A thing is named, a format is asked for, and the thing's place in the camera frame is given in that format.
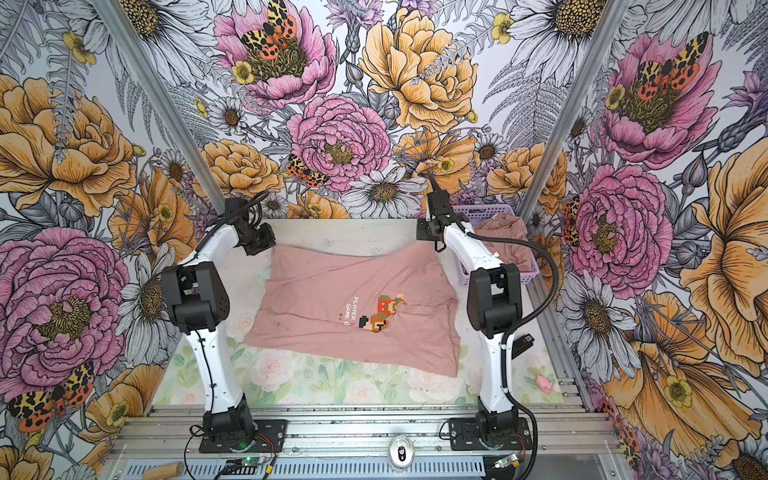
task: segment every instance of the metal pole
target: metal pole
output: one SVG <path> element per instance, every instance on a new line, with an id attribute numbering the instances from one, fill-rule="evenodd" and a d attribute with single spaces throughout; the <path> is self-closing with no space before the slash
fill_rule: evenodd
<path id="1" fill-rule="evenodd" d="M 517 212 L 517 215 L 523 220 L 527 220 L 531 215 L 534 205 L 538 202 L 538 198 L 544 190 L 547 177 L 549 177 L 552 168 L 554 168 L 558 161 L 558 155 L 565 141 L 565 136 L 581 111 L 581 102 L 586 97 L 589 88 L 594 84 L 595 72 L 598 71 L 598 68 L 605 59 L 605 55 L 611 49 L 611 42 L 613 42 L 616 36 L 621 20 L 629 8 L 629 4 L 630 0 L 607 0 L 603 8 L 603 15 L 594 30 L 587 56 L 574 76 L 571 89 L 568 90 L 568 96 L 565 98 L 563 108 L 560 110 L 558 119 L 552 128 L 552 133 L 547 140 L 544 153 L 541 155 L 541 162 L 536 169 L 536 174 L 531 179 L 531 185 L 523 197 L 520 211 Z"/>
<path id="2" fill-rule="evenodd" d="M 174 101 L 165 89 L 163 79 L 157 73 L 154 62 L 150 59 L 142 40 L 134 30 L 128 16 L 125 15 L 120 0 L 99 0 L 92 2 L 99 18 L 104 22 L 112 35 L 113 41 L 119 45 L 120 52 L 128 60 L 129 66 L 138 76 L 144 91 L 165 121 L 165 126 L 174 136 L 181 154 L 200 182 L 200 186 L 210 199 L 218 214 L 224 213 L 224 194 L 219 188 L 208 164 L 203 159 L 200 150 L 192 138 L 181 114 L 176 109 Z"/>

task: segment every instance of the purple basket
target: purple basket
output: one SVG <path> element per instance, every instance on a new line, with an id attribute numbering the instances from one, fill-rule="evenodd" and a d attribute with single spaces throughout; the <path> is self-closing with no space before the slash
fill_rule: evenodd
<path id="1" fill-rule="evenodd" d="M 469 223 L 472 226 L 476 226 L 478 223 L 488 218 L 493 217 L 496 214 L 514 215 L 515 211 L 511 205 L 507 204 L 491 204 L 491 205 L 453 205 L 455 212 L 461 212 L 467 216 Z M 469 273 L 464 271 L 462 263 L 458 260 L 456 255 L 453 256 L 456 262 L 456 269 L 458 270 L 458 284 L 461 286 L 469 285 Z M 536 263 L 536 257 L 533 257 L 533 271 L 532 272 L 520 272 L 520 283 L 528 285 L 539 274 L 538 264 Z"/>

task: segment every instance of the pink t-shirt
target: pink t-shirt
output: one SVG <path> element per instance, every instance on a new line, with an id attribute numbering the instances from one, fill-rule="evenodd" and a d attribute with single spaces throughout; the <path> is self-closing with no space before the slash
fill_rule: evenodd
<path id="1" fill-rule="evenodd" d="M 430 242 L 380 257 L 278 245 L 245 343 L 455 377 L 455 311 Z"/>

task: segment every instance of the floral table mat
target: floral table mat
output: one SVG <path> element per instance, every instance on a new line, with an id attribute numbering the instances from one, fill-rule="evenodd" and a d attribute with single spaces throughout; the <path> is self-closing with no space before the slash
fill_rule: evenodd
<path id="1" fill-rule="evenodd" d="M 412 241 L 414 220 L 271 220 L 280 243 L 329 253 L 376 255 Z M 457 287 L 452 253 L 439 254 L 456 288 L 456 329 L 462 338 L 456 378 L 398 365 L 384 365 L 287 350 L 259 349 L 242 343 L 270 276 L 271 252 L 245 258 L 233 251 L 220 269 L 232 300 L 226 320 L 230 358 L 251 406 L 321 404 L 472 404 L 482 382 L 479 337 L 466 316 L 466 289 Z M 530 299 L 523 292 L 524 311 Z M 249 299 L 244 305 L 240 299 Z M 560 403 L 563 396 L 541 330 L 531 322 L 519 330 L 535 338 L 534 347 L 511 365 L 511 384 L 524 403 Z M 192 349 L 185 339 L 168 363 L 155 405 L 203 405 L 204 394 Z"/>

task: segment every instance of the pink peony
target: pink peony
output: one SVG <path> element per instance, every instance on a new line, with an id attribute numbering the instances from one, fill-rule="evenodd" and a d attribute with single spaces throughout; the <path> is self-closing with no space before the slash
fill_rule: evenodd
<path id="1" fill-rule="evenodd" d="M 600 277 L 623 300 L 642 293 L 672 247 L 664 200 L 659 180 L 639 165 L 599 167 L 579 197 L 574 270 Z"/>
<path id="2" fill-rule="evenodd" d="M 116 336 L 128 269 L 104 242 L 48 228 L 0 246 L 0 393 L 61 385 L 88 360 L 94 373 L 123 350 Z"/>
<path id="3" fill-rule="evenodd" d="M 245 16 L 232 11 L 232 16 L 218 15 L 214 19 L 216 48 L 222 67 L 233 69 L 233 83 L 248 90 L 246 108 L 253 111 L 279 109 L 299 104 L 316 94 L 325 93 L 336 80 L 336 44 L 331 34 L 323 37 L 310 13 L 301 13 L 286 0 L 288 15 L 296 20 L 296 38 L 289 40 L 277 59 L 263 60 L 258 54 L 249 55 L 240 37 L 252 30 L 262 30 L 266 22 L 266 7 L 259 13 L 247 8 Z"/>
<path id="4" fill-rule="evenodd" d="M 286 125 L 293 137 L 293 154 L 315 172 L 325 174 L 326 187 L 346 192 L 371 170 L 389 162 L 386 126 L 374 110 L 333 94 L 312 100 Z"/>
<path id="5" fill-rule="evenodd" d="M 657 170 L 671 164 L 687 151 L 707 131 L 716 108 L 707 108 L 712 98 L 710 90 L 715 82 L 720 62 L 710 65 L 713 37 L 697 64 L 700 71 L 680 90 L 659 90 L 650 100 L 638 97 L 642 82 L 638 80 L 638 66 L 644 61 L 663 65 L 685 48 L 681 43 L 672 46 L 672 40 L 659 44 L 642 34 L 619 61 L 618 71 L 608 79 L 611 87 L 605 100 L 603 114 L 595 120 L 591 134 L 593 141 L 603 144 L 608 151 L 616 151 L 630 162 L 644 162 Z"/>

